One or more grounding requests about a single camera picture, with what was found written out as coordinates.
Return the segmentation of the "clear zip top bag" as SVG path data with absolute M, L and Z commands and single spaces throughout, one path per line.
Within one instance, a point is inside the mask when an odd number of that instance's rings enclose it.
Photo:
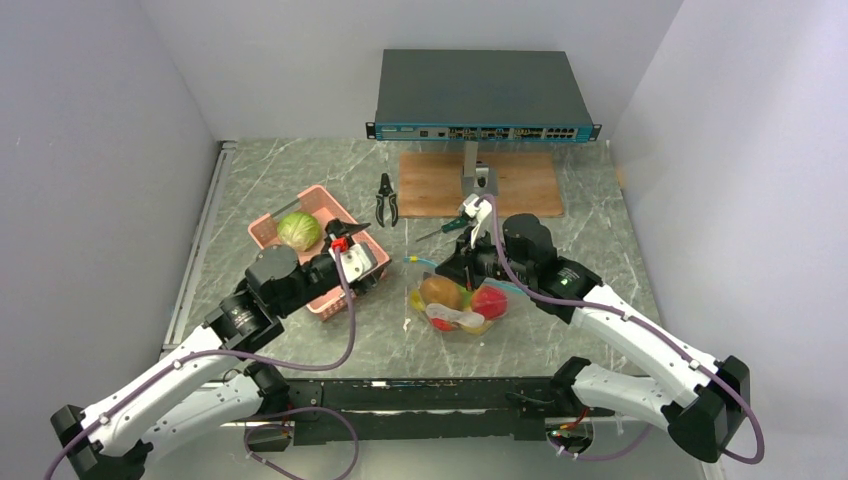
M 408 256 L 403 262 L 411 314 L 441 333 L 482 335 L 517 312 L 523 298 L 515 286 L 495 280 L 476 288 L 455 283 L 438 275 L 429 259 Z

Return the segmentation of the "brown potato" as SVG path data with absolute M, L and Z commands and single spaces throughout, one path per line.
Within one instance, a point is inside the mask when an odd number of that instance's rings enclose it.
M 422 280 L 419 293 L 426 306 L 440 304 L 454 310 L 463 307 L 463 294 L 459 286 L 439 275 L 431 275 Z

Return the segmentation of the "red round fruit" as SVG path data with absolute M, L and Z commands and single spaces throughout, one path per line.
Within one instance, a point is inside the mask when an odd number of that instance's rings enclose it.
M 472 293 L 469 307 L 472 312 L 482 315 L 485 321 L 493 321 L 507 313 L 509 301 L 502 290 L 483 285 Z

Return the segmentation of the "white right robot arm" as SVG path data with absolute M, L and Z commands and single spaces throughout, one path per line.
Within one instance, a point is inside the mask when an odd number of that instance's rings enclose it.
M 533 214 L 510 216 L 493 231 L 462 214 L 439 230 L 458 236 L 437 274 L 473 288 L 487 279 L 510 281 L 537 308 L 593 333 L 644 373 L 623 375 L 572 357 L 550 380 L 557 411 L 623 413 L 665 430 L 706 463 L 723 456 L 749 465 L 763 460 L 764 433 L 750 405 L 750 370 L 743 361 L 718 360 L 644 318 L 598 274 L 560 255 L 550 230 Z

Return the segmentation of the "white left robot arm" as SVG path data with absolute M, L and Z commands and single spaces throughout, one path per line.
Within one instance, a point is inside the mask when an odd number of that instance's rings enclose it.
M 80 479 L 139 479 L 147 462 L 224 423 L 286 416 L 290 386 L 280 371 L 305 367 L 258 352 L 290 314 L 335 288 L 351 303 L 370 282 L 378 261 L 356 237 L 365 228 L 329 221 L 321 252 L 307 260 L 287 245 L 262 249 L 233 293 L 167 356 L 106 398 L 52 415 L 62 449 L 45 476 L 67 461 Z

